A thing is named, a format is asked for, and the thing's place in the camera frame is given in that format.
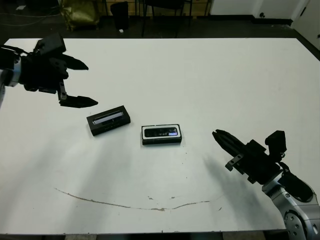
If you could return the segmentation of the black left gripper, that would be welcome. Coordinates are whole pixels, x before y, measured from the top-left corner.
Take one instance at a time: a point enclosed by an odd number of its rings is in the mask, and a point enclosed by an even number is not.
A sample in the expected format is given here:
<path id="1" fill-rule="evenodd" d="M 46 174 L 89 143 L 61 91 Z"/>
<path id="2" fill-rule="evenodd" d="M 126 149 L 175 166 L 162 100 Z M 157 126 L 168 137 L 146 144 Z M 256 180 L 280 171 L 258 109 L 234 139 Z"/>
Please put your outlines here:
<path id="1" fill-rule="evenodd" d="M 98 104 L 90 97 L 67 95 L 64 80 L 69 77 L 67 69 L 88 70 L 79 59 L 66 54 L 45 57 L 28 54 L 21 57 L 20 84 L 30 92 L 58 94 L 61 107 L 88 108 Z"/>

